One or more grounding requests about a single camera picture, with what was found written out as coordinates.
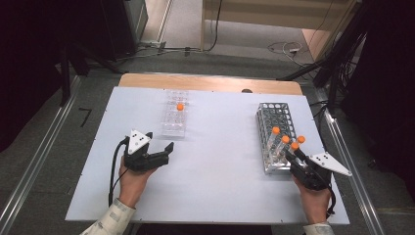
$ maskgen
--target hand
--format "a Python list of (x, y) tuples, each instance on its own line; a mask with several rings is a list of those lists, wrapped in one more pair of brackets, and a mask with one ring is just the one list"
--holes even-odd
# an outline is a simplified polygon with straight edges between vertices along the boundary
[(144, 192), (147, 180), (150, 175), (156, 171), (156, 168), (146, 172), (135, 172), (125, 167), (124, 157), (122, 157), (118, 175), (121, 176), (126, 170), (127, 172), (119, 180), (120, 193), (118, 199), (126, 206), (135, 209), (135, 205), (138, 203), (141, 194)]
[(300, 189), (302, 209), (309, 224), (326, 222), (327, 208), (329, 207), (330, 191), (323, 189), (314, 191), (307, 189), (293, 175), (294, 182)]

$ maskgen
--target orange test tube cap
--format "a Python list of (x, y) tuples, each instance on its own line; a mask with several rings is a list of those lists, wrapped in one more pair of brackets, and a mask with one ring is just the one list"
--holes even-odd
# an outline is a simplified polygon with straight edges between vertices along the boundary
[(288, 144), (288, 142), (290, 142), (290, 137), (288, 137), (287, 135), (284, 135), (284, 136), (281, 138), (281, 141), (282, 141), (284, 144)]
[(294, 151), (297, 150), (300, 147), (299, 143), (297, 142), (293, 142), (291, 144), (291, 149), (293, 149)]
[(299, 141), (299, 143), (304, 143), (305, 142), (305, 137), (304, 136), (299, 136), (298, 138), (297, 138), (297, 141)]
[(278, 126), (274, 126), (272, 127), (272, 133), (273, 134), (279, 134), (280, 133), (280, 128)]
[(178, 111), (183, 111), (184, 110), (184, 105), (182, 103), (178, 103), (177, 104), (177, 110)]

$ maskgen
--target test tube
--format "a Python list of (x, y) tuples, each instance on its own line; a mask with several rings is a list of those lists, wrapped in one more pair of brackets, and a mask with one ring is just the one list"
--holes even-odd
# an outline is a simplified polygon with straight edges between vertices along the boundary
[(303, 135), (301, 135), (301, 136), (297, 137), (297, 141), (299, 142), (299, 146), (300, 146), (300, 144), (305, 142), (305, 137)]
[[(294, 154), (294, 151), (297, 150), (299, 147), (300, 147), (300, 145), (299, 145), (298, 142), (293, 142), (293, 143), (291, 143), (288, 152), (290, 152), (290, 154), (293, 155)], [(282, 151), (281, 154), (280, 154), (280, 156), (278, 156), (278, 158), (279, 158), (279, 161), (281, 163), (283, 163), (285, 165), (288, 163), (287, 158), (286, 158), (286, 152)]]
[(179, 124), (184, 124), (184, 104), (178, 103), (176, 106), (177, 109), (177, 122)]
[(300, 147), (300, 144), (298, 142), (293, 142), (290, 145), (290, 149), (288, 150), (290, 154), (294, 154), (294, 151), (297, 150)]
[(268, 141), (266, 143), (266, 149), (270, 151), (272, 149), (272, 145), (274, 145), (275, 139), (280, 134), (280, 128), (278, 126), (272, 127), (271, 134), (269, 135)]
[(280, 160), (284, 158), (284, 148), (286, 147), (286, 145), (288, 145), (289, 142), (290, 142), (290, 137), (288, 137), (287, 135), (284, 135), (281, 138), (281, 142), (278, 143), (275, 149), (269, 152), (269, 159), (271, 160), (272, 163), (280, 162)]

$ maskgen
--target test tube rack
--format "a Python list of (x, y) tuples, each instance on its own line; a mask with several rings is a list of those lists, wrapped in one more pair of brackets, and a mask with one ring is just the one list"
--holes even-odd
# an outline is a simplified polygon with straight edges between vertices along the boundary
[[(165, 90), (164, 117), (161, 122), (161, 134), (164, 136), (184, 137), (186, 132), (186, 117), (189, 109), (189, 91)], [(177, 105), (182, 104), (184, 109), (177, 110)]]
[(259, 103), (256, 111), (256, 122), (259, 130), (260, 147), (262, 150), (262, 159), (264, 163), (264, 171), (266, 174), (280, 172), (281, 170), (290, 169), (290, 163), (271, 164), (268, 158), (267, 141), (271, 134), (272, 127), (280, 128), (279, 139), (281, 136), (288, 135), (290, 143), (297, 141), (296, 130), (294, 129), (293, 119), (287, 103)]

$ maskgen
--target white tabletop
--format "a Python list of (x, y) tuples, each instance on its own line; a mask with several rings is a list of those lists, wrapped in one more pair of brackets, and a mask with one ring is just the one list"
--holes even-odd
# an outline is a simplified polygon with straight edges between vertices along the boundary
[[(168, 165), (149, 179), (133, 221), (177, 223), (306, 223), (300, 194), (288, 171), (265, 175), (255, 113), (260, 102), (288, 103), (306, 154), (323, 152), (304, 96), (190, 91), (184, 139), (161, 136), (165, 91), (116, 87), (79, 178), (66, 220), (96, 220), (108, 208), (116, 145), (130, 130), (153, 132), (149, 153), (171, 141)], [(118, 153), (116, 169), (123, 147)], [(336, 182), (336, 214), (349, 224)], [(115, 188), (115, 197), (119, 193)]]

